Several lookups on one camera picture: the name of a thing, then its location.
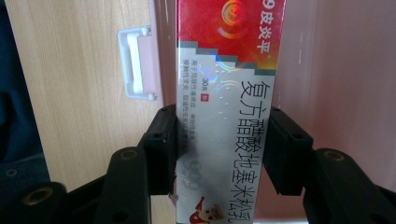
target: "box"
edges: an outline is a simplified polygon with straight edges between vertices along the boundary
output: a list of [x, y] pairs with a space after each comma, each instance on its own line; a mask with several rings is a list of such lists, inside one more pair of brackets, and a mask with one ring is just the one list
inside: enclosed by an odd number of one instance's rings
[[285, 0], [177, 1], [177, 223], [252, 223]]

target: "light wood grain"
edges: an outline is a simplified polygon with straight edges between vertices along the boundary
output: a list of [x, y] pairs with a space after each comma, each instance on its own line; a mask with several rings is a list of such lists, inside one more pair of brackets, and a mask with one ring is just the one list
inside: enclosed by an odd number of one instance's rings
[[[137, 145], [157, 102], [128, 99], [117, 32], [149, 24], [140, 0], [11, 0], [7, 9], [52, 181], [68, 190], [106, 173], [112, 153]], [[175, 223], [164, 197], [158, 223]]]

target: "red square label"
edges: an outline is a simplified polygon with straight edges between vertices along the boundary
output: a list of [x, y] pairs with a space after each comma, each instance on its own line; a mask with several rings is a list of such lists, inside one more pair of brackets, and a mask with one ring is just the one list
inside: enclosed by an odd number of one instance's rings
[[201, 102], [209, 102], [209, 94], [201, 93]]

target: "cartoon mascot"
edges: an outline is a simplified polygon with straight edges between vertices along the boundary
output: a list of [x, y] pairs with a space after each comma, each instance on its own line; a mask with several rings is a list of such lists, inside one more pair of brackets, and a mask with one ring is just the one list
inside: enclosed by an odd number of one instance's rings
[[223, 219], [224, 216], [221, 213], [220, 207], [215, 204], [214, 207], [210, 209], [202, 209], [205, 197], [201, 198], [195, 207], [195, 212], [190, 216], [190, 224], [206, 224], [210, 221]]

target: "fabric button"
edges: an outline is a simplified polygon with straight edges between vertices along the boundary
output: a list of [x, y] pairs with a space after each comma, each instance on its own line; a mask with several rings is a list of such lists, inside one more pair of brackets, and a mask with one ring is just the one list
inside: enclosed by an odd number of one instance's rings
[[18, 174], [18, 170], [17, 169], [8, 169], [6, 170], [6, 175], [9, 177], [14, 177]]

